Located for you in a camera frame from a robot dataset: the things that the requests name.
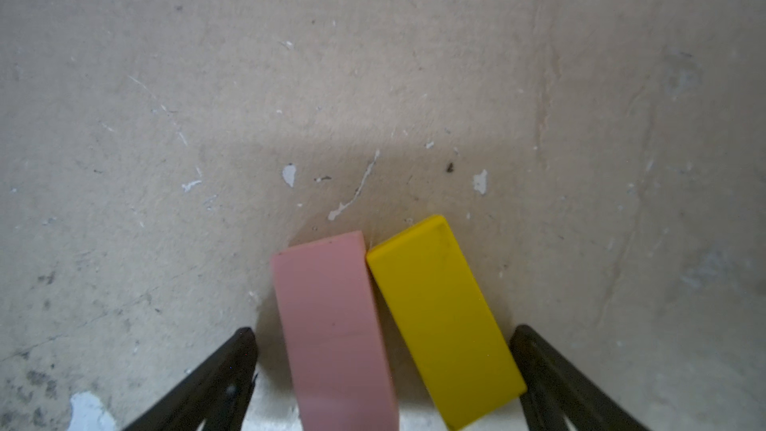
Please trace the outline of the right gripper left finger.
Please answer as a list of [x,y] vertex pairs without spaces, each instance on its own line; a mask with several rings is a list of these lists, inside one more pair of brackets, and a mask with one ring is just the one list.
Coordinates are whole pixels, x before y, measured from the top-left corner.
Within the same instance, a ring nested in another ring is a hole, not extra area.
[[243,428],[257,382],[259,348],[249,327],[238,329],[199,367],[127,426],[129,430]]

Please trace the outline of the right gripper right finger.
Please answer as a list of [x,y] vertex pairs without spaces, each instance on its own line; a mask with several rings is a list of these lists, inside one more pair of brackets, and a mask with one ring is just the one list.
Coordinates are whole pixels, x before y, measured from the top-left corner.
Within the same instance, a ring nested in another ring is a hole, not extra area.
[[648,430],[532,327],[516,327],[510,351],[527,385],[521,404],[528,429]]

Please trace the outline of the yellow rectangular block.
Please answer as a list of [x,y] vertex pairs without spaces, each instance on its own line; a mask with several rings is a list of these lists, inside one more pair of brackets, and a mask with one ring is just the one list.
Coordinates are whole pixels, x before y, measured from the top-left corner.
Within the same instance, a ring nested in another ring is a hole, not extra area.
[[373,247],[366,261],[448,429],[461,430],[526,392],[442,215]]

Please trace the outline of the pink block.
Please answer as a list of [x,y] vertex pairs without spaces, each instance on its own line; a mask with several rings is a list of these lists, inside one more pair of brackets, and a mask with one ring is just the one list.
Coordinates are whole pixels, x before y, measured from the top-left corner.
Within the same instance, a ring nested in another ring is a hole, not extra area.
[[397,430],[398,404],[363,234],[271,259],[292,385],[305,430]]

